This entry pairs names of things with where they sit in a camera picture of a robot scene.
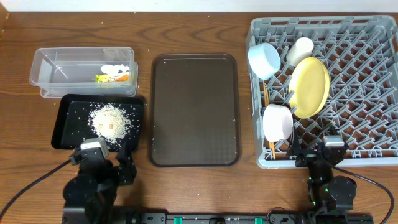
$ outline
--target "cup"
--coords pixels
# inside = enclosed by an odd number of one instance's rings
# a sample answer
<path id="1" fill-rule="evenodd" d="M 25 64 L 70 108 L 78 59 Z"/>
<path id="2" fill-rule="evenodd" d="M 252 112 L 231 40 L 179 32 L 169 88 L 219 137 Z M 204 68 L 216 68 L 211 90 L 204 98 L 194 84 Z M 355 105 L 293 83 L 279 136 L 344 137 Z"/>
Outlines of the cup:
<path id="1" fill-rule="evenodd" d="M 291 65 L 297 66 L 302 60 L 311 56 L 313 42 L 308 37 L 300 37 L 287 52 L 286 59 Z"/>
<path id="2" fill-rule="evenodd" d="M 269 142 L 288 139 L 293 129 L 292 113 L 285 106 L 268 105 L 262 116 L 262 129 Z"/>
<path id="3" fill-rule="evenodd" d="M 262 80 L 267 80 L 280 68 L 280 57 L 275 47 L 268 43 L 252 46 L 248 52 L 251 69 Z"/>

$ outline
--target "black tray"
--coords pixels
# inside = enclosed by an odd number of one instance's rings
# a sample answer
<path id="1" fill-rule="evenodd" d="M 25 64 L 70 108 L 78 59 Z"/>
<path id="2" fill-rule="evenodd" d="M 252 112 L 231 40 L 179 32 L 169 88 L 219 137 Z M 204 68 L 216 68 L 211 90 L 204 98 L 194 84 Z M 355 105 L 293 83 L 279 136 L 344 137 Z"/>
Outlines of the black tray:
<path id="1" fill-rule="evenodd" d="M 152 66 L 148 155 L 159 167 L 241 157 L 238 76 L 229 54 L 161 55 Z"/>
<path id="2" fill-rule="evenodd" d="M 55 122 L 51 145 L 55 149 L 74 149 L 83 139 L 97 138 L 88 125 L 88 118 L 93 105 L 112 103 L 113 106 L 126 110 L 134 128 L 131 128 L 121 141 L 128 149 L 134 150 L 138 144 L 144 114 L 144 102 L 139 98 L 120 96 L 96 96 L 68 94 L 62 97 Z M 117 152 L 120 146 L 109 144 L 109 151 Z"/>

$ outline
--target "chopsticks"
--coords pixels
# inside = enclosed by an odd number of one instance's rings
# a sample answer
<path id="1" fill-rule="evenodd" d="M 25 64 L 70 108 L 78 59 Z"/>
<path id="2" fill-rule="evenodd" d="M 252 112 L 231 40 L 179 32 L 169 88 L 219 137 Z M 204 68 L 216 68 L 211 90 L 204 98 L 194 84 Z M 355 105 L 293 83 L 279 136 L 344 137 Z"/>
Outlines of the chopsticks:
<path id="1" fill-rule="evenodd" d="M 262 87 L 263 87 L 263 89 L 264 89 L 264 101 L 265 101 L 265 106 L 267 107 L 267 106 L 269 105 L 269 95 L 268 95 L 268 89 L 267 89 L 267 87 L 266 87 L 266 82 L 265 82 L 265 81 L 262 81 Z M 273 142 L 270 142 L 270 143 L 269 143 L 269 147 L 272 149 L 272 157 L 273 157 L 274 159 L 276 159 L 274 143 L 273 143 Z"/>

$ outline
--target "gray dish rack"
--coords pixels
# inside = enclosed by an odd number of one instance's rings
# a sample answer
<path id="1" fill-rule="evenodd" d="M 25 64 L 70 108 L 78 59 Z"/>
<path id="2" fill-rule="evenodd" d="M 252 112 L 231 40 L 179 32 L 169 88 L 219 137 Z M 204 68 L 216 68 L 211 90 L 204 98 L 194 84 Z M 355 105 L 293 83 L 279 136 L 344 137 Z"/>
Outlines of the gray dish rack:
<path id="1" fill-rule="evenodd" d="M 341 167 L 398 165 L 398 28 L 391 16 L 259 18 L 251 22 L 250 46 L 268 42 L 279 52 L 279 72 L 266 81 L 270 103 L 289 106 L 294 67 L 286 53 L 295 40 L 314 42 L 312 57 L 325 64 L 330 92 L 325 106 L 309 119 L 294 117 L 302 147 L 312 147 L 333 125 L 349 144 Z M 263 169 L 294 168 L 286 157 L 289 143 L 275 142 L 276 158 L 262 131 L 262 80 L 248 71 L 252 90 L 252 126 L 256 162 Z"/>

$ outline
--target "white plastic item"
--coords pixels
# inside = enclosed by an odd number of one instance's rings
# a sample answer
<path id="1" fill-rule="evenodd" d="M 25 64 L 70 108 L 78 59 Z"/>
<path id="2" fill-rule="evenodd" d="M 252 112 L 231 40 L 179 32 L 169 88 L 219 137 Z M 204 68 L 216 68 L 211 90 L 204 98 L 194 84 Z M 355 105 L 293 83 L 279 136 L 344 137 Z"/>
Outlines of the white plastic item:
<path id="1" fill-rule="evenodd" d="M 292 113 L 285 106 L 270 104 L 262 117 L 262 128 L 269 142 L 288 139 L 293 128 Z"/>
<path id="2" fill-rule="evenodd" d="M 267 80 L 280 68 L 280 57 L 275 47 L 268 43 L 250 47 L 248 59 L 251 69 L 262 80 Z"/>
<path id="3" fill-rule="evenodd" d="M 297 66 L 302 60 L 311 56 L 312 50 L 312 40 L 308 37 L 300 37 L 287 52 L 286 59 L 290 61 L 291 65 Z"/>
<path id="4" fill-rule="evenodd" d="M 95 75 L 104 74 L 104 65 L 128 71 L 129 79 L 95 82 Z M 30 84 L 41 87 L 44 98 L 61 98 L 69 93 L 134 96 L 137 80 L 138 64 L 129 47 L 41 48 L 35 53 L 30 71 Z"/>

